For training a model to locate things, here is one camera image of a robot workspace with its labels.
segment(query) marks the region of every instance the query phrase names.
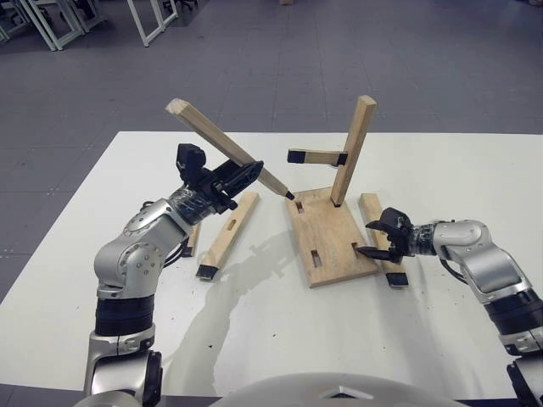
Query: white table leg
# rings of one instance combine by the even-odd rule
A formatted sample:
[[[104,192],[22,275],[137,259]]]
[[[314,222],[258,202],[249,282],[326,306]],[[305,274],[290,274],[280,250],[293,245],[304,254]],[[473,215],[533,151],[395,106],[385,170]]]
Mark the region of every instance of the white table leg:
[[[133,0],[127,0],[128,7],[130,8],[130,12],[132,13],[132,17],[134,19],[134,22],[136,23],[137,32],[139,32],[139,36],[142,38],[143,45],[145,47],[149,46],[149,41],[147,40],[147,36],[145,35],[145,31],[142,27],[142,22],[139,19],[139,15],[137,14],[136,6],[134,5]]]
[[[43,38],[43,41],[48,45],[49,49],[51,51],[56,51],[56,44],[53,42],[51,37],[49,36],[47,30],[45,30],[44,26],[40,23],[40,19],[38,16],[34,14],[34,11],[32,10],[32,6],[27,2],[32,0],[20,0],[20,5],[23,7],[23,9],[26,11],[26,14],[31,19],[34,26],[37,28],[38,32]]]

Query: desk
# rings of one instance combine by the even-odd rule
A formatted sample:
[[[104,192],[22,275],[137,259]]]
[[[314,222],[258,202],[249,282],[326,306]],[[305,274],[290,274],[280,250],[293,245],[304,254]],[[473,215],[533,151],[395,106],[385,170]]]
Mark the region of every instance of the desk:
[[[233,139],[291,191],[329,186],[335,170],[287,164],[288,148],[340,150],[344,135],[247,134]],[[55,222],[0,307],[0,382],[81,389],[94,324],[95,253],[148,199],[180,185],[176,145],[215,168],[224,157],[192,132],[121,132]],[[543,293],[543,139],[528,135],[368,134],[346,203],[377,192],[415,223],[481,220]],[[154,349],[164,394],[226,395],[304,371],[386,377],[453,399],[510,398],[511,358],[484,309],[436,258],[405,261],[410,286],[383,275],[309,289],[284,202],[261,201],[216,282],[194,274],[228,213],[204,221],[196,259],[165,269]]]

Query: wooden stick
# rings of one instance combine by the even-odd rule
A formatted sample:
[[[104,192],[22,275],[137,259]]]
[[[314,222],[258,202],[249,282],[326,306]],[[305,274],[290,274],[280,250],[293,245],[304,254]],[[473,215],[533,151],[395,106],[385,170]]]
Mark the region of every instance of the wooden stick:
[[[320,151],[290,148],[287,157],[287,162],[296,164],[341,165],[345,164],[346,161],[347,153],[345,151]]]
[[[347,152],[347,162],[338,169],[336,179],[333,182],[330,198],[334,205],[339,206],[345,200],[350,179],[355,171],[356,161],[366,138],[367,129],[372,120],[377,103],[369,96],[360,96],[356,103],[355,114],[350,124],[349,135],[345,142],[344,151]]]
[[[204,140],[224,153],[237,165],[256,161],[189,102],[181,99],[173,99],[166,106],[166,110],[176,116],[182,123],[196,131]],[[277,195],[294,199],[294,195],[288,188],[266,168],[262,169],[258,181]]]
[[[194,226],[193,232],[188,237],[187,246],[185,246],[185,248],[181,251],[181,257],[194,257],[196,254],[196,245],[198,244],[201,228],[202,222],[199,222]]]
[[[227,223],[222,227],[219,236],[198,268],[196,277],[202,280],[213,280],[215,273],[227,262],[230,250],[252,214],[258,199],[258,193],[244,192],[239,199],[238,207],[230,214]]]
[[[381,213],[383,212],[383,208],[381,207],[381,203],[379,202],[376,193],[361,194],[360,209],[366,223],[369,223],[372,220],[379,220]],[[383,231],[376,231],[375,229],[367,229],[367,231],[379,250],[389,249],[390,242],[387,240],[386,233]],[[409,284],[406,269],[403,265],[397,265],[389,261],[381,261],[381,267],[383,268],[383,272],[391,287],[405,287]]]

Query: black cable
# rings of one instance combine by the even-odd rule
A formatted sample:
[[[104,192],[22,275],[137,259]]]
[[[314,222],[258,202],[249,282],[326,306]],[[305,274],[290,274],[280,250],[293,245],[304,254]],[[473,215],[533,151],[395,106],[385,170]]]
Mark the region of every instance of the black cable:
[[[464,278],[464,276],[460,274],[459,272],[454,271],[447,263],[447,260],[439,259],[439,262],[441,263],[441,265],[443,265],[443,267],[445,267],[445,270],[451,273],[451,276],[455,277],[459,282],[463,282],[464,284],[467,284],[467,281]]]
[[[169,265],[173,265],[176,261],[178,261],[181,258],[181,254],[183,252],[183,249],[187,246],[188,238],[183,240],[179,246],[177,246],[176,250],[170,254],[168,257],[166,257],[166,260],[164,262],[164,268],[168,267]]]

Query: wooden leg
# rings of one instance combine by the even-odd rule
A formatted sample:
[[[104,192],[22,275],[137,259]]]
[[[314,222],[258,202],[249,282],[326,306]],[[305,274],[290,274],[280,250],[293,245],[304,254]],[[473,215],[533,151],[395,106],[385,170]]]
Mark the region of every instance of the wooden leg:
[[[349,188],[350,179],[355,171],[356,161],[358,161],[376,107],[377,103],[369,96],[360,96],[358,98],[355,114],[349,128],[349,135],[343,149],[347,153],[347,160],[345,165],[340,165],[338,168],[336,179],[333,182],[332,194],[330,195],[333,204],[336,206],[340,206],[345,200],[345,194]]]
[[[379,202],[379,198],[376,193],[363,193],[360,196],[360,209],[362,217],[366,223],[372,220],[379,220],[383,208]],[[379,250],[388,250],[390,242],[387,240],[387,235],[383,231],[376,231],[374,229],[367,229],[370,237],[375,243],[375,247]],[[382,261],[381,268],[387,277],[389,285],[393,288],[405,287],[409,284],[407,280],[406,269],[403,265],[397,265],[389,261]]]
[[[216,272],[227,262],[230,250],[252,214],[258,199],[259,195],[256,192],[244,193],[238,207],[230,214],[227,223],[211,245],[210,251],[198,268],[196,277],[202,280],[213,280]]]
[[[202,222],[198,223],[194,228],[191,235],[188,237],[187,246],[181,251],[181,257],[194,257],[196,254],[196,245],[198,244],[198,238],[200,236],[200,229],[202,228]]]

